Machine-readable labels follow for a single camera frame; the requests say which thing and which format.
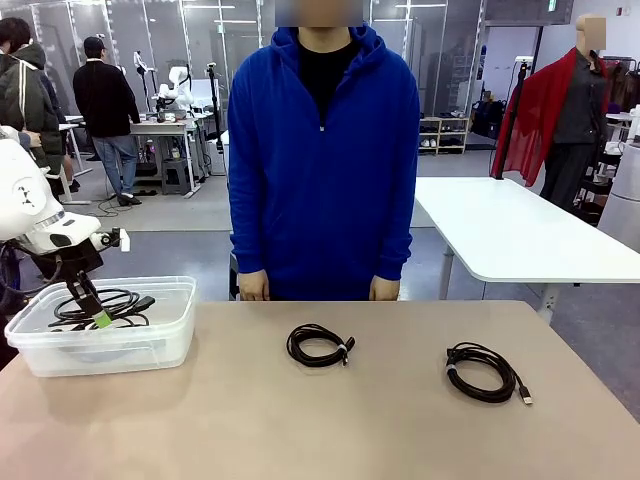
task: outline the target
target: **plastic container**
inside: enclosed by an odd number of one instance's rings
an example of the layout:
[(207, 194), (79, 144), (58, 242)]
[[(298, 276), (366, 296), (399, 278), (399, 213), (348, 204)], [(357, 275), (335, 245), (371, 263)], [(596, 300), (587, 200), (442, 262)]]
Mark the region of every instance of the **plastic container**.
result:
[(53, 311), (71, 298), (65, 284), (41, 291), (6, 326), (9, 345), (20, 350), (37, 377), (96, 375), (182, 365), (195, 322), (196, 281), (190, 277), (96, 280), (102, 288), (124, 288), (156, 299), (144, 315), (150, 325), (81, 332), (51, 332)]

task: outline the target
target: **jeans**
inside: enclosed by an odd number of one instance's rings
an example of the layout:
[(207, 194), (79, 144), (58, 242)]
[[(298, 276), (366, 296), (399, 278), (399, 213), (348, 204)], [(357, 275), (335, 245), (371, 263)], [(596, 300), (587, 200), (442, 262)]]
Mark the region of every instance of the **jeans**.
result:
[[(133, 182), (136, 178), (138, 149), (131, 135), (120, 137), (93, 137), (93, 146), (102, 160), (104, 170), (116, 194), (133, 193)], [(118, 155), (122, 162), (122, 181), (118, 172)]]

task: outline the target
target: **black cap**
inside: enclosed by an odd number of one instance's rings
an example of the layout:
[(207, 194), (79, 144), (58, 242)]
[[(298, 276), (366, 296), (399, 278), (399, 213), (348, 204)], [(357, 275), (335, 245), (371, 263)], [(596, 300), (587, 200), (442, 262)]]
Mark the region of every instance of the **black cap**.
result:
[(84, 39), (84, 49), (86, 50), (104, 50), (104, 43), (98, 37), (87, 37)]

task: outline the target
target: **red shawl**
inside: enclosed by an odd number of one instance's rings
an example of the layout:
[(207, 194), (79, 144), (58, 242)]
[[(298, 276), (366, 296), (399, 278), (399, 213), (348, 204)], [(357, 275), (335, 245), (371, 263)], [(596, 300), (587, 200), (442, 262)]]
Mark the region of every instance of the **red shawl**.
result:
[[(564, 100), (569, 90), (569, 84), (576, 66), (578, 50), (572, 48), (569, 53), (551, 65), (546, 66), (524, 81), (522, 97), (516, 122), (513, 127), (505, 171), (518, 170), (527, 182), (527, 187), (533, 185), (538, 178), (540, 167), (547, 158), (553, 133), (562, 111)], [(606, 76), (604, 62), (600, 60), (602, 74)], [(498, 159), (502, 154), (507, 137), (509, 120), (513, 113), (513, 99), (511, 96), (507, 113), (502, 121), (496, 160), (491, 168), (491, 176), (498, 171)], [(602, 111), (606, 112), (608, 99), (604, 99)]]

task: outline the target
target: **person's hand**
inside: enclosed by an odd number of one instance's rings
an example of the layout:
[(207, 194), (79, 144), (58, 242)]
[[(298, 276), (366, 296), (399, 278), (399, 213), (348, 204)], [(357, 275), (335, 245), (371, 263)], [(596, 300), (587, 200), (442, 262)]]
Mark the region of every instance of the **person's hand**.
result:
[(29, 130), (23, 130), (23, 132), (29, 135), (29, 144), (31, 145), (31, 148), (38, 148), (42, 146), (39, 133), (30, 132)]
[(270, 300), (269, 279), (264, 270), (254, 273), (239, 273), (238, 285), (240, 297), (245, 302), (268, 302)]
[(400, 282), (392, 282), (378, 276), (373, 277), (369, 288), (369, 300), (372, 302), (395, 302), (400, 295)]

